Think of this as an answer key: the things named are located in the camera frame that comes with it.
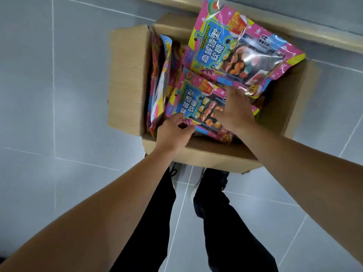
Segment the leg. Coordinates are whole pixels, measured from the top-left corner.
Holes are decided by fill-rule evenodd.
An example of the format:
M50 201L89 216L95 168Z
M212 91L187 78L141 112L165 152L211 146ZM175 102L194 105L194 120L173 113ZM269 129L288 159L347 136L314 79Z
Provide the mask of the leg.
M252 235L222 192L228 173L207 169L193 199L204 220L208 264L213 272L278 271L274 257Z
M169 222L175 197L168 168L134 233L110 271L159 270L167 256Z

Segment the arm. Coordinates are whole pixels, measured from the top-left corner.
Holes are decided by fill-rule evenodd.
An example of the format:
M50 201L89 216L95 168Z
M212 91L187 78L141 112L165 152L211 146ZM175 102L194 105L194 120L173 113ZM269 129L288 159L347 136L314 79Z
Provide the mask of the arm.
M363 264L363 166L255 123L249 100L228 88L218 121L234 132L293 199Z
M155 150L105 188L60 216L8 258L0 271L109 271L139 223L171 161L194 132L175 114Z

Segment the cardboard box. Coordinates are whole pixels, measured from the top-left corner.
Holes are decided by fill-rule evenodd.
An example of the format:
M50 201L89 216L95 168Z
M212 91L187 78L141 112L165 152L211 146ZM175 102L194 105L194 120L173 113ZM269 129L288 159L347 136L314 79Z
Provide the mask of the cardboard box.
M154 24L158 34L188 44L196 18L166 14ZM284 36L283 30L273 32ZM146 153L155 147L155 140L146 131L146 105L150 89L150 33L146 25L111 32L111 75L108 124L126 133L142 137ZM319 71L305 60L271 83L259 123L273 132L293 138ZM225 145L205 136L193 136L176 162L243 173L262 165L242 143Z

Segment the gummy candy package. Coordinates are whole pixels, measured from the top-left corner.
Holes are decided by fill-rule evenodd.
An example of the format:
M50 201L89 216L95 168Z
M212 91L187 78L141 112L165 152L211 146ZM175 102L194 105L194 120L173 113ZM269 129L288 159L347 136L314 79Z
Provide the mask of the gummy candy package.
M205 0L185 50L186 68L257 98L305 54L251 19Z
M233 133L215 119L214 111L223 111L225 91L205 78L183 68L178 84L166 107L166 116L184 113L183 123L195 125L196 131L221 142L231 142ZM254 114L258 109L251 105Z
M180 74L182 73L182 58L185 52L184 46L173 45L171 53L170 63L170 77L168 83L168 89L166 93L167 100L170 98L174 91L176 82L179 80Z
M149 95L149 103L147 108L147 120L146 126L149 129L151 126L151 109L152 109L152 97L154 95L155 89L157 87L157 83L159 81L159 58L160 58L160 50L161 50L161 41L157 36L155 30L153 28L151 31L151 48L152 48L152 72L151 72L151 82L150 82L150 95Z
M152 96L151 112L150 112L150 128L149 131L154 137L154 130L159 122L161 115L164 112L164 103L166 99L166 93L169 83L169 73L170 73L170 60L171 60L171 46L172 40L168 36L160 35L163 41L164 51L165 51L165 62L161 70L161 75L159 78L159 83L156 90Z

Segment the black shoe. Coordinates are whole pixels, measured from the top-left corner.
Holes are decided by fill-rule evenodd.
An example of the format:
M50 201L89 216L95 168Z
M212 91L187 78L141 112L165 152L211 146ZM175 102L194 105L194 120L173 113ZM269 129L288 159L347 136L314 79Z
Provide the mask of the black shoe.
M194 196L197 192L221 192L227 185L229 172L207 168L202 179L194 187L191 193L191 201L193 203Z

